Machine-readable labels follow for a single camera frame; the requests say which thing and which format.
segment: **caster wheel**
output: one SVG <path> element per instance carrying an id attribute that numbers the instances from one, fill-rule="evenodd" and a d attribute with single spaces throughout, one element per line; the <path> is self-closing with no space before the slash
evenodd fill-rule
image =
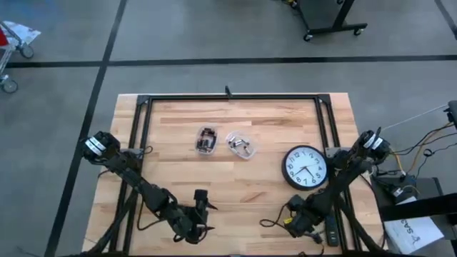
<path id="1" fill-rule="evenodd" d="M 32 59 L 34 57 L 34 50 L 32 49 L 31 46 L 28 44 L 24 44 L 20 49 L 19 53 L 24 57 L 25 59 Z"/>
<path id="2" fill-rule="evenodd" d="M 363 31 L 363 29 L 354 30 L 354 36 L 358 36 L 358 35 L 362 34 L 362 31 Z"/>
<path id="3" fill-rule="evenodd" d="M 7 79 L 1 84 L 1 90 L 7 94 L 16 92 L 18 88 L 18 84 L 12 79 Z"/>
<path id="4" fill-rule="evenodd" d="M 305 36 L 303 36 L 303 40 L 306 42 L 309 42 L 312 38 L 313 38 L 313 35 L 310 35 L 310 34 L 306 34 Z"/>

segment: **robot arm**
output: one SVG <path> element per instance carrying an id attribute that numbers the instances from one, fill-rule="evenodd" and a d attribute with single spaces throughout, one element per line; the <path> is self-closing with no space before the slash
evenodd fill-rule
<path id="1" fill-rule="evenodd" d="M 287 202 L 287 209 L 296 214 L 284 221 L 284 227 L 291 236 L 300 237 L 312 233 L 313 227 L 320 224 L 330 214 L 332 205 L 337 203 L 368 249 L 382 250 L 364 231 L 340 197 L 341 192 L 348 188 L 354 179 L 365 171 L 371 170 L 374 164 L 382 163 L 389 154 L 389 143 L 379 137 L 379 131 L 364 132 L 349 151 L 340 150 L 328 160 L 329 166 L 339 172 L 333 180 L 329 181 L 325 189 L 311 194 L 306 199 L 295 195 Z"/>
<path id="2" fill-rule="evenodd" d="M 100 131 L 85 140 L 83 157 L 92 164 L 107 167 L 141 194 L 146 207 L 159 220 L 166 220 L 169 223 L 176 233 L 175 242 L 186 239 L 188 243 L 197 244 L 203 240 L 202 234 L 206 235 L 207 231 L 213 229 L 206 226 L 208 218 L 206 208 L 217 208 L 209 203 L 208 191 L 195 190 L 195 207 L 180 205 L 170 191 L 149 183 L 139 175 L 142 156 L 132 151 L 121 151 L 119 141 L 110 133 Z"/>

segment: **wooden tabletop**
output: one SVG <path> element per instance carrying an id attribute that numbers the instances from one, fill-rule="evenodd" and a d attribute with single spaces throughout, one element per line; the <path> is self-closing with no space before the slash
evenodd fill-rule
<path id="1" fill-rule="evenodd" d="M 330 96 L 341 145 L 352 146 L 358 132 L 348 94 Z M 136 95 L 119 95 L 117 99 L 111 133 L 120 140 L 123 148 L 128 144 L 135 105 Z M 139 128 L 143 127 L 143 119 L 142 116 Z M 206 124 L 216 126 L 220 137 L 212 156 L 201 156 L 194 150 L 196 133 Z M 326 129 L 332 142 L 328 122 Z M 232 131 L 242 131 L 256 144 L 258 151 L 251 160 L 235 156 L 226 146 L 225 137 Z M 141 129 L 138 133 L 137 146 Z M 312 101 L 154 102 L 147 143 L 154 151 L 145 156 L 143 176 L 170 190 L 180 203 L 190 206 L 194 205 L 194 190 L 206 189 L 210 202 L 219 210 L 210 211 L 208 226 L 216 229 L 210 231 L 199 245 L 183 241 L 174 243 L 174 233 L 165 222 L 145 231 L 134 229 L 130 254 L 291 255 L 301 251 L 319 254 L 321 246 L 310 238 L 292 238 L 278 226 L 263 228 L 258 224 L 262 218 L 276 219 L 281 206 L 292 195 L 298 193 L 305 198 L 313 192 L 291 188 L 281 174 L 281 160 L 285 153 L 299 144 L 323 150 L 316 107 Z M 120 184 L 121 179 L 113 173 L 105 173 L 99 179 L 84 250 L 92 247 L 93 241 L 97 241 L 112 222 Z M 380 241 L 381 221 L 370 188 L 358 178 L 350 185 L 350 190 L 358 220 L 375 241 Z M 155 220 L 147 209 L 143 210 L 142 226 Z M 345 226 L 349 235 L 347 222 Z M 322 231 L 323 224 L 316 230 Z M 119 237 L 123 240 L 122 229 Z M 347 236 L 347 239 L 351 247 L 351 237 Z M 325 247 L 325 254 L 340 252 L 339 247 Z"/>

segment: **metal bracket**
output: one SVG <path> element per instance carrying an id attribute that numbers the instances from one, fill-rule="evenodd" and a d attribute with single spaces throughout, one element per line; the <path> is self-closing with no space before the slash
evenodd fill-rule
<path id="1" fill-rule="evenodd" d="M 331 148 L 326 148 L 326 156 L 327 156 L 327 158 L 332 158 L 340 150 L 349 151 L 349 150 L 351 150 L 351 148 L 350 147 L 331 147 Z"/>
<path id="2" fill-rule="evenodd" d="M 331 104 L 329 94 L 318 94 L 317 97 L 319 97 L 319 99 L 322 100 L 322 102 L 324 102 L 325 104 L 327 104 L 327 105 Z"/>
<path id="3" fill-rule="evenodd" d="M 226 86 L 226 95 L 229 100 L 233 97 L 233 94 L 231 94 L 230 92 L 229 86 Z"/>
<path id="4" fill-rule="evenodd" d="M 149 95 L 139 95 L 136 97 L 136 105 L 145 104 L 149 100 Z"/>

